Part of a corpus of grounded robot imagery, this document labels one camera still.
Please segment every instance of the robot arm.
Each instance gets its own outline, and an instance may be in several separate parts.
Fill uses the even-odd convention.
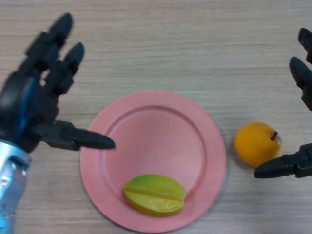
[[[41,32],[26,51],[26,59],[12,72],[0,93],[0,233],[14,233],[16,209],[26,187],[31,164],[29,153],[40,141],[51,147],[78,151],[80,147],[113,149],[107,136],[75,128],[56,120],[58,98],[74,83],[73,76],[84,55],[82,43],[58,60],[73,19],[60,17],[48,32]],[[40,80],[44,71],[49,71]]]
[[[312,64],[312,32],[302,28],[298,40],[307,51],[306,61]],[[302,101],[312,111],[312,71],[298,58],[292,57],[289,68],[297,86],[302,90]],[[312,176],[312,143],[302,145],[298,152],[268,161],[254,171],[255,178],[275,178],[295,175]]]

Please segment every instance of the wood grain surface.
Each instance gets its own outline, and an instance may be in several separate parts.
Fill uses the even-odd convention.
[[[312,114],[289,72],[297,41],[312,30],[311,0],[1,0],[1,83],[39,31],[63,12],[86,55],[75,85],[60,99],[59,118],[87,128],[116,98],[167,89],[193,99],[220,127],[228,153],[222,195],[175,234],[309,234],[312,179],[257,180],[232,147],[242,124],[261,120],[281,134],[283,152],[312,142]],[[18,234],[132,233],[105,219],[89,200],[79,153],[41,144],[32,154],[20,202]]]

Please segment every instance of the plate rim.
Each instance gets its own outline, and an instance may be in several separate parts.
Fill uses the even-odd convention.
[[[89,154],[96,154],[95,156],[88,156],[88,161],[90,159],[93,159],[94,161],[96,161],[96,156],[100,156],[100,151],[99,150],[94,150],[94,149],[86,149],[86,148],[82,148],[81,149],[81,152],[80,152],[80,175],[81,175],[81,179],[82,179],[82,183],[83,183],[83,186],[85,188],[85,191],[89,197],[89,199],[92,201],[92,203],[94,204],[94,206],[98,209],[98,211],[104,215],[107,219],[109,219],[110,221],[112,221],[113,223],[119,225],[119,226],[122,226],[123,228],[126,228],[126,229],[129,229],[129,230],[133,230],[133,231],[137,231],[137,232],[144,232],[144,233],[165,233],[165,232],[170,232],[170,231],[173,231],[173,230],[177,230],[177,229],[180,229],[182,227],[185,227],[189,224],[191,224],[192,222],[194,222],[195,220],[197,220],[198,218],[200,218],[205,212],[207,212],[212,206],[213,204],[216,202],[217,198],[220,196],[220,193],[222,191],[222,188],[223,188],[223,185],[224,185],[224,182],[225,182],[225,177],[226,177],[226,173],[227,173],[227,155],[226,155],[226,148],[225,148],[225,143],[224,143],[224,140],[223,140],[223,137],[222,137],[222,134],[221,134],[221,131],[220,129],[218,128],[217,124],[215,123],[215,121],[211,118],[211,116],[206,112],[206,110],[204,108],[202,108],[201,106],[199,106],[196,102],[194,102],[193,100],[191,100],[190,98],[186,97],[186,96],[183,96],[179,93],[175,93],[175,92],[172,92],[172,91],[167,91],[167,90],[143,90],[143,91],[139,91],[139,92],[134,92],[134,93],[130,93],[130,94],[127,94],[127,95],[124,95],[124,96],[121,96],[119,97],[118,99],[116,99],[115,101],[113,101],[112,103],[110,103],[106,108],[104,108],[97,116],[96,118],[92,121],[91,125],[89,126],[89,130],[90,131],[96,131],[96,128],[97,128],[97,123],[99,122],[99,120],[101,119],[102,116],[107,116],[107,118],[111,118],[112,121],[111,123],[105,123],[107,125],[106,129],[105,128],[101,128],[101,133],[105,134],[105,131],[108,130],[108,128],[112,125],[112,122],[115,121],[114,119],[114,116],[110,116],[110,110],[112,108],[115,108],[116,105],[119,106],[119,108],[121,110],[123,110],[124,113],[126,113],[127,111],[131,110],[131,109],[134,109],[135,107],[131,107],[129,108],[129,102],[133,102],[134,100],[136,100],[137,97],[140,97],[142,95],[148,95],[150,98],[151,97],[162,97],[162,99],[159,101],[160,103],[163,102],[164,100],[166,100],[168,103],[166,104],[158,104],[158,105],[161,105],[161,106],[164,106],[165,108],[172,108],[178,112],[180,112],[181,114],[183,114],[185,117],[187,117],[189,120],[192,121],[192,123],[194,124],[194,126],[198,129],[198,134],[201,135],[201,137],[203,138],[203,141],[202,143],[204,143],[204,148],[207,147],[207,139],[205,139],[205,136],[207,136],[207,133],[204,134],[205,136],[203,136],[203,133],[202,133],[202,130],[201,128],[198,126],[198,123],[202,122],[202,120],[197,120],[195,121],[193,118],[194,116],[189,116],[190,113],[184,108],[184,107],[181,107],[179,106],[179,108],[177,108],[175,105],[174,105],[174,101],[175,100],[178,100],[178,101],[184,101],[185,105],[189,103],[189,105],[191,105],[192,108],[194,109],[197,109],[197,111],[200,111],[201,114],[205,115],[205,119],[207,122],[209,122],[210,124],[210,127],[213,127],[213,131],[214,133],[216,134],[216,136],[214,136],[214,140],[216,142],[218,142],[219,144],[219,155],[221,155],[221,159],[219,160],[219,164],[221,164],[221,168],[223,169],[222,172],[220,170],[216,170],[217,174],[218,175],[218,182],[215,183],[215,185],[213,186],[214,188],[214,194],[213,194],[213,197],[211,197],[210,199],[210,202],[207,202],[205,205],[199,205],[199,202],[196,203],[194,202],[193,204],[196,204],[197,207],[200,208],[201,212],[196,212],[196,214],[193,214],[191,215],[191,218],[188,217],[188,218],[183,218],[183,221],[185,222],[183,225],[180,225],[180,224],[173,224],[172,223],[172,226],[169,228],[169,227],[159,227],[157,230],[148,230],[148,228],[136,228],[135,225],[131,226],[131,224],[125,224],[125,222],[121,221],[121,220],[116,220],[116,218],[114,218],[112,215],[112,212],[109,212],[109,211],[106,211],[105,210],[105,205],[101,205],[99,201],[96,201],[96,200],[100,200],[99,196],[95,194],[95,192],[92,192],[90,189],[88,189],[88,180],[86,179],[86,171],[84,170],[84,163],[86,163],[86,160],[84,160],[84,158],[86,158],[86,156],[84,155],[89,155]],[[137,101],[137,103],[134,102],[134,106],[143,106],[143,104],[140,102]],[[118,117],[122,116],[123,113],[118,113],[117,114]],[[205,150],[206,151],[206,155],[204,155],[204,157],[206,157],[206,163],[208,162],[208,153],[207,153],[207,149]],[[201,176],[201,182],[199,184],[199,188],[196,188],[195,191],[192,192],[192,195],[195,195],[197,190],[200,189],[200,191],[203,190],[203,186],[202,186],[202,183],[205,182],[205,179],[207,180],[207,178],[209,178],[207,175],[207,165],[205,167],[205,171],[203,173],[204,175]],[[118,199],[116,197],[114,198],[108,198],[111,202],[114,201],[114,199]],[[144,217],[146,217],[146,215],[143,215],[143,214],[140,214],[138,212],[134,212],[134,214],[136,214],[137,216],[139,216],[139,218],[142,218],[144,219]],[[178,217],[178,215],[180,214],[177,214],[175,216],[172,216],[172,217],[168,217],[168,218],[162,218],[162,221],[164,219],[167,219],[167,220],[170,220],[170,219],[175,219],[176,217]],[[153,218],[153,217],[148,217],[148,220],[150,219],[154,219],[154,221],[156,220],[159,220],[159,218]]]

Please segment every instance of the pink plate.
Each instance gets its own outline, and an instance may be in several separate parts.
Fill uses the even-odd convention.
[[[94,120],[91,131],[111,137],[114,150],[83,148],[80,170],[86,192],[111,221],[143,233],[182,228],[215,202],[226,174],[221,133],[204,109],[169,91],[142,91],[119,98]],[[165,218],[131,208],[122,187],[143,174],[162,174],[187,191],[181,213]]]

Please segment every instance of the wooden table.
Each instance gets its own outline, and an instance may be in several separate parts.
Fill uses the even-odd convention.
[[[121,95],[169,89],[199,103],[222,131],[223,193],[203,217],[173,233],[311,233],[311,178],[254,179],[232,147],[237,128],[252,120],[276,128],[285,153],[312,142],[312,115],[288,69],[292,56],[306,56],[297,33],[312,30],[311,0],[1,0],[2,83],[35,35],[64,11],[75,18],[64,51],[82,41],[86,56],[60,99],[59,118],[86,128]],[[79,153],[43,143],[32,158],[16,233],[129,233],[93,207]]]

